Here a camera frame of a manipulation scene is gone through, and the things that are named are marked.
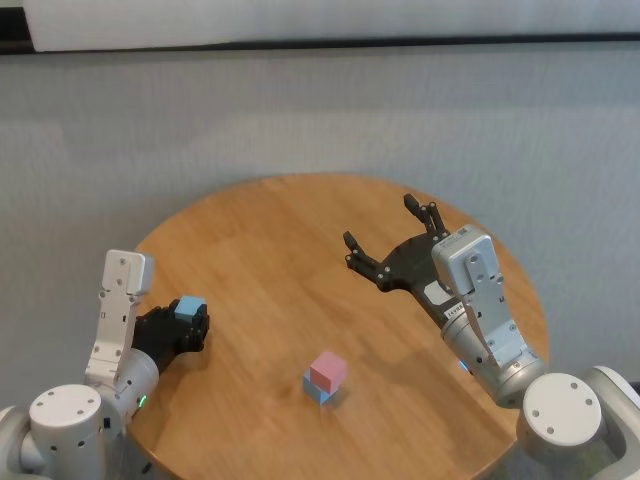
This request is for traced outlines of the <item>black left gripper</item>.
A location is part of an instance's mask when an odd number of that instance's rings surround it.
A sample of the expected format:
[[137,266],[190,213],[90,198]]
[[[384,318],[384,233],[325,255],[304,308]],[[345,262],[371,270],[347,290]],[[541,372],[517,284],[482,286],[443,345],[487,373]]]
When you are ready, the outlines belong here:
[[138,315],[132,347],[148,355],[165,371],[178,355],[204,349],[210,317],[207,304],[195,301],[176,312],[179,299]]

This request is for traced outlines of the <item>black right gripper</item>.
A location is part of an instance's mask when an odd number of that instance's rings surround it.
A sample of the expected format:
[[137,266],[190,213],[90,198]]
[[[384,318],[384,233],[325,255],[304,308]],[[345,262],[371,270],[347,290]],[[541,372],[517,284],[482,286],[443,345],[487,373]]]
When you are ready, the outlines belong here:
[[427,233],[409,238],[382,261],[370,257],[349,232],[343,240],[349,253],[345,262],[350,270],[374,283],[382,292],[404,290],[410,293],[439,329],[450,320],[450,309],[462,309],[459,300],[439,279],[431,255],[436,243],[449,236],[437,204],[420,204],[407,193],[403,197],[405,208],[418,219]]

